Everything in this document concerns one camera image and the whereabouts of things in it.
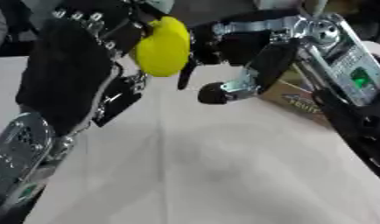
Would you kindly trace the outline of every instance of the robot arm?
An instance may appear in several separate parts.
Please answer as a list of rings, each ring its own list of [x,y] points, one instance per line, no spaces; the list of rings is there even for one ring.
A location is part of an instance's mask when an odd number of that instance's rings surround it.
[[[287,13],[255,12],[193,28],[193,55],[179,89],[197,66],[243,66],[237,79],[199,92],[202,103],[225,104],[261,95],[294,65],[327,119],[380,178],[380,59],[339,15]]]
[[[65,0],[46,21],[16,97],[21,114],[0,135],[0,223],[22,223],[80,131],[141,98],[145,74],[124,77],[116,63],[149,35],[141,9],[164,15],[135,1]]]

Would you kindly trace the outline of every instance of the white table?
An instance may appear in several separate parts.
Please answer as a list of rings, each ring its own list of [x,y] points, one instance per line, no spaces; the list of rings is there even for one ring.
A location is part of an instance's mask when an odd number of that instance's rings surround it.
[[[24,59],[0,59],[0,130],[17,113]],[[144,98],[92,128],[27,224],[380,224],[380,180],[332,131],[267,102],[196,100],[237,74],[155,79]]]

